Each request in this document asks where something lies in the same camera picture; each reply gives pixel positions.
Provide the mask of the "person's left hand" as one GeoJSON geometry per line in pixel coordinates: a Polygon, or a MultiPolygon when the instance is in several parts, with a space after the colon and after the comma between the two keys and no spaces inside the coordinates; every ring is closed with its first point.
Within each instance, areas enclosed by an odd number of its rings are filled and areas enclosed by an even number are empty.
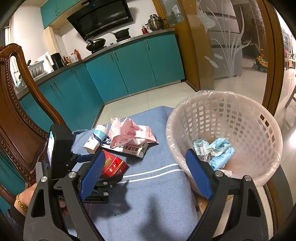
{"type": "Polygon", "coordinates": [[[31,187],[27,188],[26,190],[24,190],[16,196],[14,207],[23,216],[26,216],[28,212],[28,208],[36,187],[37,183],[33,184],[31,187]]]}

